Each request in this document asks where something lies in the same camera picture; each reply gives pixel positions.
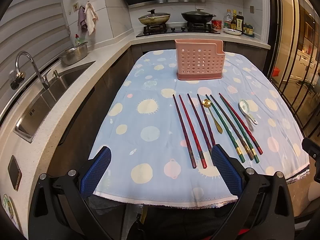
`table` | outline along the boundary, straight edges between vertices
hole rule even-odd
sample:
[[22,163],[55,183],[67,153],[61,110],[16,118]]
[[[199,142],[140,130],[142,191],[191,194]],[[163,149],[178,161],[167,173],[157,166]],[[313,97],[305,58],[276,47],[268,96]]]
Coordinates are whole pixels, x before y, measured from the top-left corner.
[[[308,155],[302,150],[303,136],[287,105],[265,76],[244,56],[226,53],[223,78],[208,81],[177,79],[176,50],[146,53],[134,65],[106,115],[90,159],[102,146],[111,149],[111,163],[94,194],[125,203],[143,203],[173,207],[220,207],[237,199],[231,195],[216,167],[213,166],[187,93],[192,97],[207,131],[197,93],[202,99],[212,94],[232,119],[219,92],[238,109],[239,99],[247,100],[259,124],[252,134],[260,144],[260,162],[250,161],[239,139],[233,136],[244,153],[245,168],[260,174],[282,171],[288,181],[306,175]],[[208,167],[203,169],[181,103],[180,111],[196,158],[193,169],[186,148],[172,95],[181,94],[195,127]],[[206,109],[216,143],[230,157],[237,153],[224,127],[219,134]]]

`smartphone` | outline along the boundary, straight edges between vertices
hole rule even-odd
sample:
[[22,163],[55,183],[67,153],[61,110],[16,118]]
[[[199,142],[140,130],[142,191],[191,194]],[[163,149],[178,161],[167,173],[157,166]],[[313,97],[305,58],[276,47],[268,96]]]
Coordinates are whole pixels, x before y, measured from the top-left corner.
[[8,166],[8,172],[13,188],[18,191],[20,180],[22,177],[16,158],[12,155]]

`pot lid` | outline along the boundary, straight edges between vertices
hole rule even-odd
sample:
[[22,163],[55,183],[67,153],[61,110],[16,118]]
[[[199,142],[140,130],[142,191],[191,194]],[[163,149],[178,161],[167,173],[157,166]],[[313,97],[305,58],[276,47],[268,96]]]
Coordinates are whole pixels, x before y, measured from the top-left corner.
[[207,13],[207,12],[202,12],[201,10],[203,10],[203,8],[197,8],[196,11],[190,11],[190,12],[185,12],[183,14],[192,14],[192,15],[206,15],[206,16],[211,16],[211,13]]
[[152,9],[150,12],[150,14],[146,14],[144,16],[139,17],[139,20],[148,18],[148,17],[164,17],[164,16],[170,16],[170,13],[155,13],[155,9]]

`blue gripper pad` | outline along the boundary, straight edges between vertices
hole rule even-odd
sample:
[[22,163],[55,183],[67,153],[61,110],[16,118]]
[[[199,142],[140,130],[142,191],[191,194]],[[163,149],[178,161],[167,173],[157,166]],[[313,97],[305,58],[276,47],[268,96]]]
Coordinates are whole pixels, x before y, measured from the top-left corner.
[[103,174],[111,162],[111,151],[108,147],[101,149],[102,153],[92,164],[88,172],[83,176],[80,183],[80,195],[82,198],[93,194]]
[[245,183],[244,168],[241,163],[237,159],[230,158],[219,144],[212,147],[211,159],[230,193],[240,197]]

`purple towel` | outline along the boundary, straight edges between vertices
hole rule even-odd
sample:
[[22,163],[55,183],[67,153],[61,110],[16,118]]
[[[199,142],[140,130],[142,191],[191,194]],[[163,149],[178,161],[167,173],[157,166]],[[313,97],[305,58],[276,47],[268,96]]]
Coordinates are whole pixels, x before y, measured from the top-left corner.
[[78,28],[82,33],[86,33],[88,30],[87,24],[85,23],[85,13],[83,6],[80,6],[79,8]]

